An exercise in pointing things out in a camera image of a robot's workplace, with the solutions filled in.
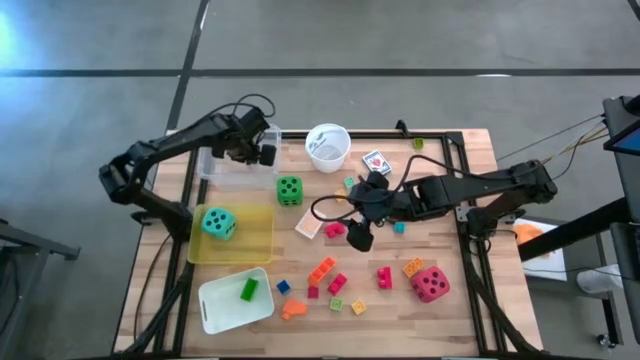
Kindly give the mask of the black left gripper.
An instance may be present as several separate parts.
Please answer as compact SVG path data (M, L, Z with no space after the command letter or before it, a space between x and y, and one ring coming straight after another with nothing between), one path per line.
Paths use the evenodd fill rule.
M212 147L214 158L223 159L227 155L240 163L274 165L277 148L270 144L259 144L264 132L270 128L259 108L254 107L241 117L215 114L213 119L216 125L225 127L221 139Z

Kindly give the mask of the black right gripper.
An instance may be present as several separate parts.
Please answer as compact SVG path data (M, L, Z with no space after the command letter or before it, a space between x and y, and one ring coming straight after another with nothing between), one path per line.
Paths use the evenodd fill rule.
M350 219L347 223L347 242L360 252L369 252L374 237L370 231L372 223L400 221L403 208L397 194L401 186L388 189L388 179L379 171L372 171L367 182L354 185L348 196L348 202L361 215L361 220Z

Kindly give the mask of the yellow-orange toy brick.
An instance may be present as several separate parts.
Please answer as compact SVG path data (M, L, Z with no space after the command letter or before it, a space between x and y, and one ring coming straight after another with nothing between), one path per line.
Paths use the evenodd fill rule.
M422 259L420 257L415 257L403 266L402 271L408 278L411 278L419 273L423 267L424 263Z

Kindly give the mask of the long orange toy brick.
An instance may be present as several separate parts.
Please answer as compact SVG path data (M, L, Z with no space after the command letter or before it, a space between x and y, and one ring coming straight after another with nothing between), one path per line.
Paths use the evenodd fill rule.
M309 274L308 284L317 287L321 280L332 270L336 261L332 257L326 257Z

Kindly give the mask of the teal foam die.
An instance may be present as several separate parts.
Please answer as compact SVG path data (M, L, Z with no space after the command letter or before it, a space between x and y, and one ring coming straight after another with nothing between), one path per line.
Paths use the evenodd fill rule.
M224 208L209 208L201 221L201 229L204 233L223 241L232 238L236 227L235 215Z

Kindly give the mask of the red foam die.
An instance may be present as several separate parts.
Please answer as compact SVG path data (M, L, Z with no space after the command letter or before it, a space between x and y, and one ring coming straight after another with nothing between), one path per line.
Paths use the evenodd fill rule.
M450 283L437 266L422 270L410 278L410 285L418 299L430 303L450 291Z

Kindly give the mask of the clear plastic container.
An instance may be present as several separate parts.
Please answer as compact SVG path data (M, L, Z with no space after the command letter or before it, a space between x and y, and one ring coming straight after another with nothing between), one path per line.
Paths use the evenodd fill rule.
M271 123L262 136L256 137L259 146L270 145L276 149L272 166L259 163L246 165L232 161L228 156L224 159L215 158L210 148L203 147L198 152L197 174L201 179L208 180L210 185L224 190L272 188L279 176L281 135L281 129Z

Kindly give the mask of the white translucent plastic cup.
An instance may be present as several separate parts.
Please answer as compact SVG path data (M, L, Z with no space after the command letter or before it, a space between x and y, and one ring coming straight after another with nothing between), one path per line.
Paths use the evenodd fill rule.
M305 139L305 150L314 167L322 173L338 171L351 149L348 131L337 124L324 123L312 128Z

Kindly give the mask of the orange wedge toy brick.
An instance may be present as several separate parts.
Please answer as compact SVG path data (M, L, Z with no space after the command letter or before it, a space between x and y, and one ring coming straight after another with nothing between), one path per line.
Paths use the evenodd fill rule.
M294 316L305 315L307 313L307 305L296 300L288 299L283 306L281 316L284 320L290 320Z

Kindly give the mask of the white plastic bin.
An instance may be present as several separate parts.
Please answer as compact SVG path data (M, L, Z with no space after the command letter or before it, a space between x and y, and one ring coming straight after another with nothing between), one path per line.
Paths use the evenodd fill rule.
M249 279L257 282L250 301L241 298ZM204 331L215 335L267 317L275 305L267 273L255 267L220 279L209 281L198 290L200 313Z

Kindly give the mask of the orange object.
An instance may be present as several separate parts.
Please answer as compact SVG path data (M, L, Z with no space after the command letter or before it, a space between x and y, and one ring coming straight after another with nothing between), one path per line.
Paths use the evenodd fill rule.
M513 231L516 234L516 242L518 246L521 246L545 233L545 231L540 227L529 223L515 225L513 227Z

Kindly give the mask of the black diagonal bar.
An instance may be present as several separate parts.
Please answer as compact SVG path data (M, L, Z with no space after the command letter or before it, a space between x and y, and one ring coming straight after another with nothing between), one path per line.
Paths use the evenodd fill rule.
M640 198L623 197L519 245L519 256L528 261L601 233L613 223L638 221Z

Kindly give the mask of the black equipment stand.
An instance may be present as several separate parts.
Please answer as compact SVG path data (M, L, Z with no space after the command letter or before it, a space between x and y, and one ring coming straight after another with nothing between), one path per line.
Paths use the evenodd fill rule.
M640 95L607 98L602 105L609 139L640 119ZM640 198L640 156L613 153L624 197ZM640 291L640 221L627 223L625 232L627 240L622 241L618 256L620 270Z

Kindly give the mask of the tablet with blue screen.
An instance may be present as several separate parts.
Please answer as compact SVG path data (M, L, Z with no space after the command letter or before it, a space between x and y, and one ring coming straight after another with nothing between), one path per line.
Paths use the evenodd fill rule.
M603 144L611 152L640 156L640 119L612 136Z

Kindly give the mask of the black aluminium table frame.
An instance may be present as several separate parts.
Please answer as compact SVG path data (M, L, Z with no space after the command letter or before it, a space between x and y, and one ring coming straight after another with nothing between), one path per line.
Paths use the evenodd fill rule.
M135 260L129 293L116 335L114 360L176 359L183 355L225 358L350 356L480 356L500 359L510 355L537 356L538 350L514 327L502 311L492 287L487 257L471 254L469 240L452 211L416 222L403 222L405 232L395 233L396 222L370 226L374 237L369 252L360 252L346 239L350 219L361 215L348 202L351 189L370 171L362 157L379 150L392 172L385 177L392 190L404 181L426 176L485 174L498 171L491 152L468 154L473 132L426 132L425 149L416 153L410 134L400 130L350 131L351 149L342 167L322 173L305 150L305 133L282 135L279 175L297 175L303 183L303 203L283 207L276 200L276 182L268 189L224 190L197 177L198 151L175 156L150 168L144 187L159 197L179 202L192 217L197 205L266 204L274 208L273 253L267 264L197 265L187 259L190 237L171 237L162 221L149 212L153 224L145 228ZM334 193L343 189L344 202ZM323 226L310 240L294 230L311 209ZM333 222L346 226L343 235L329 239L324 227ZM321 280L319 297L307 297L310 272L326 257L336 264ZM430 303L421 302L402 268L420 257L422 270L439 267L450 291ZM380 289L377 270L391 268L392 289ZM198 290L206 282L255 267L265 269L274 313L265 319L215 335L203 329ZM347 282L336 296L327 288L343 273ZM282 295L277 284L291 287ZM332 297L343 299L341 312L332 311ZM284 320L284 303L296 299L307 305L305 315ZM367 310L356 315L351 304L362 300Z

